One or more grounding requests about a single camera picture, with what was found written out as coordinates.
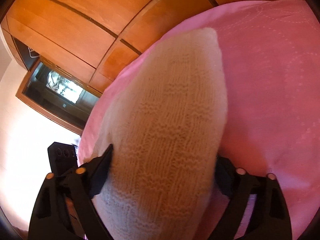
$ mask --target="glass panel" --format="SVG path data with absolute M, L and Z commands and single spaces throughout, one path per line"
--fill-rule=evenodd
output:
M 23 94 L 76 127 L 84 128 L 98 97 L 40 62 Z

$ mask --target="knitted fabric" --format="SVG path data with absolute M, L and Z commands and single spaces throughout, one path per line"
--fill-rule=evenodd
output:
M 159 43 L 106 111 L 92 156 L 113 143 L 109 176 L 93 203 L 114 240 L 192 239 L 226 115 L 215 31 Z

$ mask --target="white wall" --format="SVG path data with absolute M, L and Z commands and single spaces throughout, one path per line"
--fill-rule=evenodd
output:
M 26 72 L 13 59 L 0 81 L 0 205 L 12 225 L 23 230 L 51 172 L 47 148 L 54 141 L 71 144 L 79 139 L 15 97 Z

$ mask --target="white knit garment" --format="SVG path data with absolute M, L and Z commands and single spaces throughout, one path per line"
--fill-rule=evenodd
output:
M 93 157 L 114 145 L 93 203 L 114 240 L 191 240 L 212 190 L 227 115 L 216 32 L 160 42 L 108 108 Z

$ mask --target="pink bedspread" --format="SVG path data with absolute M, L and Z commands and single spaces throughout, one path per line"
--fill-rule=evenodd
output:
M 223 56 L 229 107 L 221 142 L 225 156 L 251 174 L 277 175 L 297 239 L 320 206 L 320 25 L 304 1 L 244 1 L 187 19 L 161 40 L 203 27 L 217 31 Z M 97 102 L 80 142 L 80 163 L 91 155 L 111 101 L 152 48 Z M 215 189 L 196 239 L 208 237 L 227 203 Z

